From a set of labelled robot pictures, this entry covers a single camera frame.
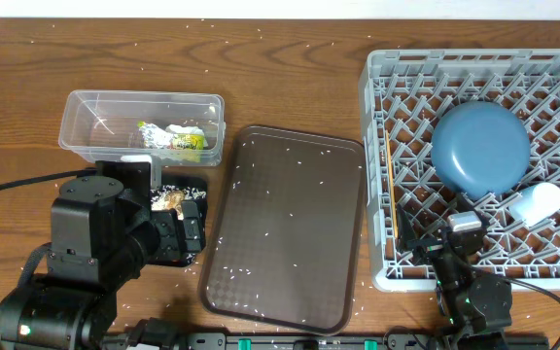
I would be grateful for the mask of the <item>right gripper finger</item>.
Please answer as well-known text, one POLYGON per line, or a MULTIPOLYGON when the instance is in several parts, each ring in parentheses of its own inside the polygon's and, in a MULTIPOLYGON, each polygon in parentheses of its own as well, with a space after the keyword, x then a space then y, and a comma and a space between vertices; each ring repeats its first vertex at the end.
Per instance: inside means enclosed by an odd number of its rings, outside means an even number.
POLYGON ((400 241, 411 241, 416 238, 413 225, 406 211, 400 206, 397 207, 397 227, 400 241))
POLYGON ((457 199, 457 202, 456 202, 457 213, 474 211, 479 216, 479 218, 481 219, 481 222, 482 222, 482 227, 481 228, 489 228, 489 226, 490 226, 489 220, 474 208, 471 201, 469 199, 467 199, 467 197, 464 194, 457 193, 456 194, 456 199, 457 199))

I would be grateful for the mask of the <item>brown food chunk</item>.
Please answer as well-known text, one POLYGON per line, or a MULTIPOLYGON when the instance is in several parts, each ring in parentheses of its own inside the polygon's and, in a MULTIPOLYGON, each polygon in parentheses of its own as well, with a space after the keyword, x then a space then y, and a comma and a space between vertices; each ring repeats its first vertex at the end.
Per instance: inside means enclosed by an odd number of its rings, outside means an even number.
POLYGON ((153 211, 175 210, 179 219, 183 218, 182 202, 186 195, 180 190, 168 190, 157 194, 152 199, 153 211))

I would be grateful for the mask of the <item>large blue plate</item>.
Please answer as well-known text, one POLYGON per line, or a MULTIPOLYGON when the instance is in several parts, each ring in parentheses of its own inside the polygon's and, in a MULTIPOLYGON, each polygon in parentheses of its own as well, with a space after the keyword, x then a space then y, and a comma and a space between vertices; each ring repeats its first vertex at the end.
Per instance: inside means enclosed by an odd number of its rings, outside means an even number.
POLYGON ((522 121, 505 107, 462 103, 444 114, 432 135, 432 165, 455 193, 479 199, 517 185, 530 164, 530 140, 522 121))

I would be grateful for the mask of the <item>yellow snack wrapper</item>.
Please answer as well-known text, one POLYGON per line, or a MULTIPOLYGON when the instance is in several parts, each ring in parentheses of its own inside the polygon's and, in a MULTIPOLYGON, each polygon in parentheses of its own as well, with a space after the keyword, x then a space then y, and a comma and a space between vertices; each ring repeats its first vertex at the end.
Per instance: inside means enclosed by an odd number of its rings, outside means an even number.
POLYGON ((170 148, 173 150, 204 150, 207 141, 200 134, 173 134, 170 140, 170 148))

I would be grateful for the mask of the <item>light blue plastic cup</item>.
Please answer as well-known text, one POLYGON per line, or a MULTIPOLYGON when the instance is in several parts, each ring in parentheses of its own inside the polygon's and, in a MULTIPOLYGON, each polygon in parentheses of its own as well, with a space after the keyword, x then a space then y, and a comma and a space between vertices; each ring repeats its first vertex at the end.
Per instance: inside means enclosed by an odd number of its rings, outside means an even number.
POLYGON ((560 188, 551 183, 539 183, 522 190, 508 211, 516 221, 532 227, 560 209, 560 188))

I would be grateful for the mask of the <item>foil ball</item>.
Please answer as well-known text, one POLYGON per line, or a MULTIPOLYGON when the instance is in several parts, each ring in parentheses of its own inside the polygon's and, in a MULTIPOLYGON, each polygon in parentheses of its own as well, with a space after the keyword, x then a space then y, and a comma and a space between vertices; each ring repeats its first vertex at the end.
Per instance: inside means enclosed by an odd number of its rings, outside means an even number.
POLYGON ((138 133, 146 149, 169 149, 172 145, 173 134, 161 129, 154 123, 140 122, 138 133))

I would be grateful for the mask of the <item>wooden chopstick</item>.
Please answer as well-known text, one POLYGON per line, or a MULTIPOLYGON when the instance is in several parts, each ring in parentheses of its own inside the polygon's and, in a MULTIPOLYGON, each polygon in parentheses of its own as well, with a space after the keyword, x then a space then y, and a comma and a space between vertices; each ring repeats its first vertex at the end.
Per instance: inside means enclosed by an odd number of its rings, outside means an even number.
POLYGON ((396 209, 396 200, 395 200, 394 171, 393 171, 393 163, 392 163, 390 136, 387 130, 384 130, 384 137, 385 137, 385 148, 386 148, 388 188, 389 188, 389 196, 391 202, 391 221, 392 221, 394 239, 397 240, 399 238, 399 232, 398 232, 397 209, 396 209))

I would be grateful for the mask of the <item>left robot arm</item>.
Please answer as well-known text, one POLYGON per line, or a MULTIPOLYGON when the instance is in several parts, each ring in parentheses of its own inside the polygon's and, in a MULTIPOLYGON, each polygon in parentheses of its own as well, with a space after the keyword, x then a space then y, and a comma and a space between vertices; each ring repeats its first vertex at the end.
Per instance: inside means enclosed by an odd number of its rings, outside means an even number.
POLYGON ((149 263, 188 265, 205 247, 206 206, 155 211, 151 166, 99 161, 64 183, 51 208, 51 240, 28 258, 0 302, 0 349, 186 349, 170 323, 151 318, 110 335, 117 293, 149 263))

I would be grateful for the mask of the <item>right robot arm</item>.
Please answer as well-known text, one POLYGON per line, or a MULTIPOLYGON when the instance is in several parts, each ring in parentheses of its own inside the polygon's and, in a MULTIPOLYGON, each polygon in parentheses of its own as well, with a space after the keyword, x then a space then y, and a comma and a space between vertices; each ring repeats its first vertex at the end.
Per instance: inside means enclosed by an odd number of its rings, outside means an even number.
POLYGON ((437 303, 450 325, 432 335, 427 349, 505 349, 503 329, 511 325, 511 285, 485 271, 475 271, 469 256, 483 247, 489 220, 462 195, 456 198, 439 236, 419 236, 408 213, 396 212, 399 250, 414 264, 430 265, 436 276, 437 303))

